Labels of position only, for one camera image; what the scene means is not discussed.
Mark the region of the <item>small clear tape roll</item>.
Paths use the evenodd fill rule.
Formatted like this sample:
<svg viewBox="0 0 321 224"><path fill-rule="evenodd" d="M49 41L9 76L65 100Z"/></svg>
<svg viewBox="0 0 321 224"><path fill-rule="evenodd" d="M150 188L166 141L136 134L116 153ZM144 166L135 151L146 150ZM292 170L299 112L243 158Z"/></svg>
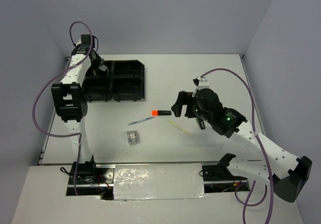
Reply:
<svg viewBox="0 0 321 224"><path fill-rule="evenodd" d="M98 69L100 69L101 71L107 71L108 67L105 64L101 64Z"/></svg>

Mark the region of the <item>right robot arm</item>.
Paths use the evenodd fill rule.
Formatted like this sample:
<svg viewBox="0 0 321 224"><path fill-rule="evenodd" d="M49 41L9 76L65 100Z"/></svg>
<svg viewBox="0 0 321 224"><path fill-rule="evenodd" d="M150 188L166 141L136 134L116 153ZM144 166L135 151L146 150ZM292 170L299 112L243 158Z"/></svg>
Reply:
<svg viewBox="0 0 321 224"><path fill-rule="evenodd" d="M209 88L195 93L180 91L171 110L180 117L186 106L185 117L207 122L212 129L253 153L262 156L259 162L250 162L235 154L225 154L219 161L218 174L223 179L243 176L273 185L273 192L287 202L294 202L309 179L312 161L298 157L271 141L241 113L222 105L218 95Z"/></svg>

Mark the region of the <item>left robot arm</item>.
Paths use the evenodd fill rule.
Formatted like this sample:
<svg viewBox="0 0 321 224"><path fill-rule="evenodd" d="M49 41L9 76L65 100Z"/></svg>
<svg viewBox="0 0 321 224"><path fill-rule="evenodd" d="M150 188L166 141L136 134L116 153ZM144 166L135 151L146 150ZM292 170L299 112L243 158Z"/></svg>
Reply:
<svg viewBox="0 0 321 224"><path fill-rule="evenodd" d="M98 178L85 130L88 104L82 89L87 71L102 63L94 50L95 41L95 36L81 35L72 51L70 69L59 83L51 86L56 114L68 130L67 136L76 155L69 172L75 186L82 182L93 183Z"/></svg>

